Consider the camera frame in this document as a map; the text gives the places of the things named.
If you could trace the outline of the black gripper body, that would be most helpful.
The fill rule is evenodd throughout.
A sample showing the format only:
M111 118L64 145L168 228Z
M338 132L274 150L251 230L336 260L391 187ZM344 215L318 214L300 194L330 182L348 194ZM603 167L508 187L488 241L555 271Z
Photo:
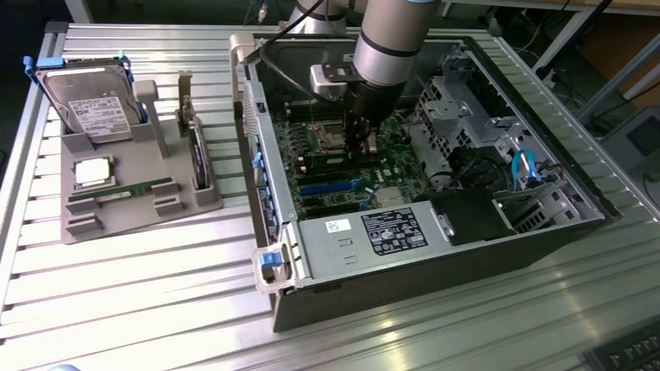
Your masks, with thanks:
M371 126L380 126L392 114L407 83L380 86L372 83L352 82L346 94L346 118L366 120Z

